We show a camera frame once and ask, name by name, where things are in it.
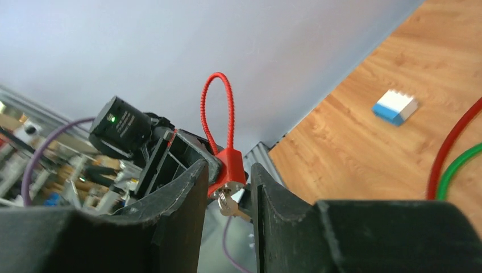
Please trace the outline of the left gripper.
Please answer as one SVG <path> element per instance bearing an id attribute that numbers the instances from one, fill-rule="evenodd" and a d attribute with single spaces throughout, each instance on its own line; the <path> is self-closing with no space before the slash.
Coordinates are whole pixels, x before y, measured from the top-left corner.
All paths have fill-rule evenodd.
<path id="1" fill-rule="evenodd" d="M 185 130 L 171 129 L 155 129 L 153 136 L 153 147 L 134 189 L 135 199 L 170 183 L 201 159 L 208 164 L 208 184 L 216 182 L 222 163 L 214 156 L 206 139 Z"/>

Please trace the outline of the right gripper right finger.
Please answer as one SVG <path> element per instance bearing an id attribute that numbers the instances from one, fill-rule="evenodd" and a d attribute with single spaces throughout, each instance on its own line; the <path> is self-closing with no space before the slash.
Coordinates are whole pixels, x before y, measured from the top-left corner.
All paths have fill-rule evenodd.
<path id="1" fill-rule="evenodd" d="M 443 201 L 309 204 L 251 168 L 258 272 L 480 272 L 481 239 Z"/>

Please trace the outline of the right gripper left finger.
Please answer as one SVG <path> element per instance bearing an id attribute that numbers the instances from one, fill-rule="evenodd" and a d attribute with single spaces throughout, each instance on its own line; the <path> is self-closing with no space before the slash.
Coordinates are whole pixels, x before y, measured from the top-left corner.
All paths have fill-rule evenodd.
<path id="1" fill-rule="evenodd" d="M 196 272 L 208 165 L 115 215 L 71 206 L 1 209 L 2 272 Z"/>

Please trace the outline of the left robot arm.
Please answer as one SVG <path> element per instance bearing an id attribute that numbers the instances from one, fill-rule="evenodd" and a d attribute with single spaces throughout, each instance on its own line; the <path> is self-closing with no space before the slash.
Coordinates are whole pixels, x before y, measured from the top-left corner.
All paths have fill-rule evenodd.
<path id="1" fill-rule="evenodd" d="M 222 170 L 205 138 L 177 129 L 165 117 L 144 113 L 117 96 L 94 119 L 89 141 L 103 154 L 141 169 L 133 190 L 136 199 L 170 183 L 198 160 L 207 162 L 209 185 Z"/>

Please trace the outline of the small key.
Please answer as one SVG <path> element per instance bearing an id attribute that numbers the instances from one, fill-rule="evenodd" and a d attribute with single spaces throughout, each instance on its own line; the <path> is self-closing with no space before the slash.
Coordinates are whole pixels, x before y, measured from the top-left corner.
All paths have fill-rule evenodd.
<path id="1" fill-rule="evenodd" d="M 239 210 L 238 203 L 232 199 L 230 193 L 230 190 L 227 188 L 221 188 L 215 191 L 221 215 L 226 217 L 239 217 L 246 222 L 251 222 L 252 218 L 245 212 Z"/>

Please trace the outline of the red padlock with thin cable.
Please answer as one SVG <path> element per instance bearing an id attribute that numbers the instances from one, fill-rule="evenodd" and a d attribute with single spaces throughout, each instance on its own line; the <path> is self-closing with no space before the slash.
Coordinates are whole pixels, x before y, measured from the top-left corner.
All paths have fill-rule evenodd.
<path id="1" fill-rule="evenodd" d="M 227 146 L 220 151 L 209 130 L 206 118 L 206 97 L 210 84 L 216 79 L 220 79 L 224 86 L 227 96 L 228 107 L 228 127 L 227 127 Z M 246 175 L 244 172 L 243 155 L 240 151 L 234 149 L 235 135 L 235 104 L 232 93 L 231 84 L 222 72 L 214 72 L 208 77 L 201 93 L 200 102 L 201 124 L 208 140 L 208 143 L 214 153 L 216 159 L 221 162 L 221 171 L 215 180 L 215 183 L 208 187 L 208 196 L 214 198 L 214 193 L 230 182 L 236 182 L 244 186 L 246 184 Z"/>

